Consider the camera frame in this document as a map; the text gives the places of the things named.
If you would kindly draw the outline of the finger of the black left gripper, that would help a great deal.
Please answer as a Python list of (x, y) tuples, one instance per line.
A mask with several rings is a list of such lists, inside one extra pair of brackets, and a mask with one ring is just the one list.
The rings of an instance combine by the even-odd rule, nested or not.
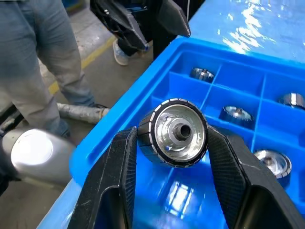
[(147, 49), (148, 42), (142, 31), (146, 12), (145, 9), (120, 9), (116, 38), (131, 48)]
[(182, 8), (173, 0), (162, 0), (158, 22), (171, 34), (190, 37), (191, 30)]

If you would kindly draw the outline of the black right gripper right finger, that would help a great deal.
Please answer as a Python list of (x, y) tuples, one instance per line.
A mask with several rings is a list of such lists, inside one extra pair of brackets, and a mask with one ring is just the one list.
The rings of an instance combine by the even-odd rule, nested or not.
[(244, 140), (208, 126), (215, 190), (230, 229), (303, 229), (305, 220), (274, 174)]

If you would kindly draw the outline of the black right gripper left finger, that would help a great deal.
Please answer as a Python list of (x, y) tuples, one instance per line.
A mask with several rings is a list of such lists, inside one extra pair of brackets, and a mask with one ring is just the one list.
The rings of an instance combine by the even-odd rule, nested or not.
[(70, 229), (130, 229), (136, 185), (137, 128), (119, 131), (89, 171)]

